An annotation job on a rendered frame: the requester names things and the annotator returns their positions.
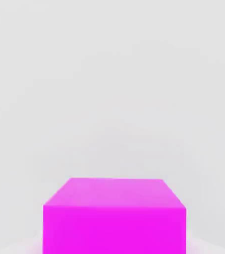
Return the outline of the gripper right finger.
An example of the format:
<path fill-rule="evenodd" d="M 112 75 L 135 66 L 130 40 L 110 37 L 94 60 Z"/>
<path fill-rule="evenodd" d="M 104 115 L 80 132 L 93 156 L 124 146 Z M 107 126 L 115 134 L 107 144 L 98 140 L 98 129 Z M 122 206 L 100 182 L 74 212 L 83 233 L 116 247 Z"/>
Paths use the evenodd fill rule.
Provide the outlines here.
<path fill-rule="evenodd" d="M 225 254 L 225 249 L 197 238 L 188 238 L 186 254 Z"/>

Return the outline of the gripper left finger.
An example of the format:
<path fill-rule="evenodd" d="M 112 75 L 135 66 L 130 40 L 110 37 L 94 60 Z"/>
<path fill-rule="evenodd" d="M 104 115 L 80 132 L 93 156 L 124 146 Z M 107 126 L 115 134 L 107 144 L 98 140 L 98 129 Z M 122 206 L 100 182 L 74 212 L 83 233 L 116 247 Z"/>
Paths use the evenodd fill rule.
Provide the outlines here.
<path fill-rule="evenodd" d="M 0 250 L 0 254 L 43 254 L 42 238 L 27 239 Z"/>

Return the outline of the small magenta cube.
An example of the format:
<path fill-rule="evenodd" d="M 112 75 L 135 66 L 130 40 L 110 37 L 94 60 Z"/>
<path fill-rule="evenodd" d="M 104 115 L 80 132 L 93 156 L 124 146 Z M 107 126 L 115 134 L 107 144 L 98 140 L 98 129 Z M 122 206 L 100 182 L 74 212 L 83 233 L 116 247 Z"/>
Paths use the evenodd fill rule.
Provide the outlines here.
<path fill-rule="evenodd" d="M 43 206 L 43 254 L 186 254 L 186 215 L 161 179 L 71 178 Z"/>

